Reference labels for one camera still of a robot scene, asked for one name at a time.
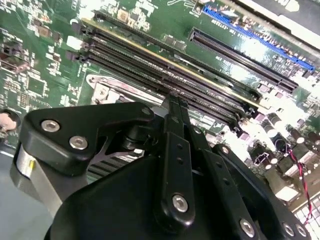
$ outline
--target gray surface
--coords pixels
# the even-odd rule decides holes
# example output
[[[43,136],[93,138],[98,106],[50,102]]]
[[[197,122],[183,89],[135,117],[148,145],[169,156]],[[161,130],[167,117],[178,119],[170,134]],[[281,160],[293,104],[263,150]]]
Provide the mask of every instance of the gray surface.
[[[42,204],[15,188],[11,163],[10,157],[0,155],[0,239],[43,240],[52,218]]]

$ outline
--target blue pcie slot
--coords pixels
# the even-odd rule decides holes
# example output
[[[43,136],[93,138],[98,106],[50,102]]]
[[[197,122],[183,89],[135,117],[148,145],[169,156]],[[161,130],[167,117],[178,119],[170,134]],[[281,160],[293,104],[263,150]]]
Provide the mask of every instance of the blue pcie slot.
[[[205,6],[202,10],[205,14],[211,16],[212,18],[218,20],[219,22],[227,25],[228,27],[236,30],[237,32],[251,38],[251,39],[255,39],[257,41],[259,41],[261,44],[263,44],[264,46],[266,46],[267,48],[269,48],[270,50],[274,51],[275,53],[279,54],[280,56],[291,60],[292,62],[299,64],[300,66],[308,69],[309,71],[314,71],[315,67],[298,59],[295,56],[289,56],[288,54],[285,53],[285,51],[283,51],[281,48],[278,48],[274,45],[272,45],[271,43],[265,41],[263,38],[260,38],[259,36],[257,36],[256,34],[254,34],[253,32],[249,31],[249,30],[245,30],[244,28],[240,27],[240,26],[233,26],[230,22],[230,20],[225,17],[220,15],[219,13],[210,10],[208,6]]]

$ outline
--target metal cylinder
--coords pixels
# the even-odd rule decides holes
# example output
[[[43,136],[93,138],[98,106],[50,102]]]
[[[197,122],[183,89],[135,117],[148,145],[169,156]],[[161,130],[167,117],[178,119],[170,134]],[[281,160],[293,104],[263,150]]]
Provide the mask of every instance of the metal cylinder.
[[[271,115],[268,116],[268,119],[270,120],[270,122],[274,125],[274,127],[283,127],[283,122],[280,119],[280,117],[278,117],[277,114],[273,113]]]
[[[266,134],[268,135],[269,138],[273,138],[277,135],[278,131],[275,130],[275,128],[270,124],[266,123],[263,126],[263,129],[265,130]]]
[[[309,132],[308,138],[313,144],[320,145],[320,135],[316,134],[315,132]]]
[[[262,162],[262,165],[264,166],[265,170],[269,170],[272,165],[271,165],[271,162],[269,161],[268,158],[266,158],[263,162]]]
[[[305,141],[305,138],[301,135],[301,133],[297,129],[292,129],[290,131],[291,137],[294,138],[297,144],[302,144]]]
[[[270,163],[277,164],[278,159],[277,159],[276,155],[274,155],[274,153],[271,150],[268,150],[267,153],[269,154],[269,156],[267,158],[270,161]]]

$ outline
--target integrated circuit chip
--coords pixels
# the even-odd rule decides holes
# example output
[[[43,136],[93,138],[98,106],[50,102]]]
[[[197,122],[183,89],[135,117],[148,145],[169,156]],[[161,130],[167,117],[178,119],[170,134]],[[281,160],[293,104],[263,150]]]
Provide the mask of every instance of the integrated circuit chip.
[[[119,9],[118,14],[116,16],[120,21],[127,23],[128,22],[128,17],[129,13],[125,10]]]
[[[130,15],[130,18],[131,18],[132,20],[134,20],[134,21],[138,21],[139,15],[136,14],[136,13],[132,13],[132,14]]]
[[[39,26],[39,27],[38,27],[38,30],[39,30],[39,35],[40,35],[41,37],[47,38],[47,37],[50,36],[50,29],[49,29],[49,28],[47,28],[47,27],[45,27],[45,26]]]

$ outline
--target hex bolt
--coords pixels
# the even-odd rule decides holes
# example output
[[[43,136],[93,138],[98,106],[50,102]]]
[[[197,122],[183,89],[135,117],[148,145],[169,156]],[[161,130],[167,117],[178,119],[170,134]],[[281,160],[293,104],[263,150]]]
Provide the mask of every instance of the hex bolt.
[[[41,127],[44,131],[49,133],[57,132],[60,129],[59,123],[57,123],[55,120],[50,119],[41,122]]]
[[[84,150],[88,147],[88,142],[83,136],[73,136],[69,140],[72,148],[77,150]]]

